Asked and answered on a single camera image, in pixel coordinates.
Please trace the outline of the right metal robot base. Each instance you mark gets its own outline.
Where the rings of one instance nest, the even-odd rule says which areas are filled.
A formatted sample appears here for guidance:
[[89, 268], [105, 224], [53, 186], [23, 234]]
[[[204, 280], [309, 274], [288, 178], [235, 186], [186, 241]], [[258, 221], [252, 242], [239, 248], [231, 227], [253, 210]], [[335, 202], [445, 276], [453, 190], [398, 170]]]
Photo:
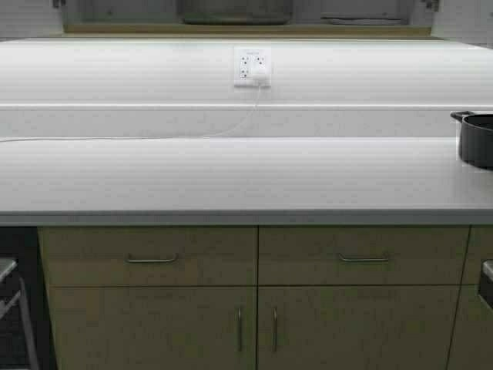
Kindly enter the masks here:
[[478, 284], [478, 296], [489, 308], [493, 308], [493, 267], [492, 260], [483, 261]]

